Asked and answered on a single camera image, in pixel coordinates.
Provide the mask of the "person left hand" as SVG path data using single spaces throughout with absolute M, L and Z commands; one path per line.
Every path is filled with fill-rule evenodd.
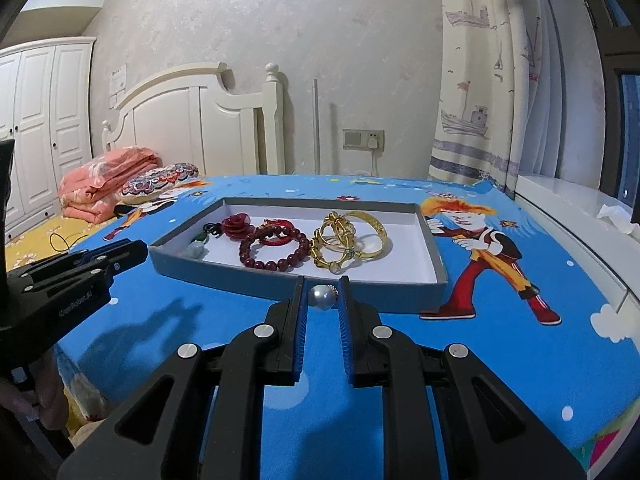
M 32 390 L 21 392 L 2 380 L 1 405 L 28 420 L 39 420 L 47 430 L 62 430 L 68 419 L 68 401 L 53 350 L 41 359 Z

